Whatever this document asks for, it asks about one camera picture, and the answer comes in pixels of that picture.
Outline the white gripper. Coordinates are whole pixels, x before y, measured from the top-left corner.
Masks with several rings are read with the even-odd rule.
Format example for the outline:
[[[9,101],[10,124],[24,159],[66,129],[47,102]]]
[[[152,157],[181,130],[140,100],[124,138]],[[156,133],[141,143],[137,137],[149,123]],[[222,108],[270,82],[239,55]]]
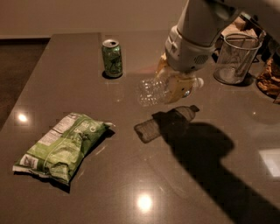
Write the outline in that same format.
[[[168,67],[175,71],[190,73],[201,69],[214,52],[214,46],[196,45],[183,38],[177,26],[173,26],[165,41],[165,53],[157,64],[156,77]],[[180,100],[193,87],[195,77],[184,73],[167,73],[164,76],[164,103]]]

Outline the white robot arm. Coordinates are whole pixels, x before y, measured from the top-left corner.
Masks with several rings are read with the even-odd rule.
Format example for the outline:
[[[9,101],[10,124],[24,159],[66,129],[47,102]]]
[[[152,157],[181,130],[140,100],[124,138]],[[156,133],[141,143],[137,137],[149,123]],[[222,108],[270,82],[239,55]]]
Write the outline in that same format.
[[[170,30],[157,76],[164,79],[164,103],[173,103],[190,89],[193,73],[214,52],[221,33],[241,13],[252,18],[280,42],[280,0],[187,0]]]

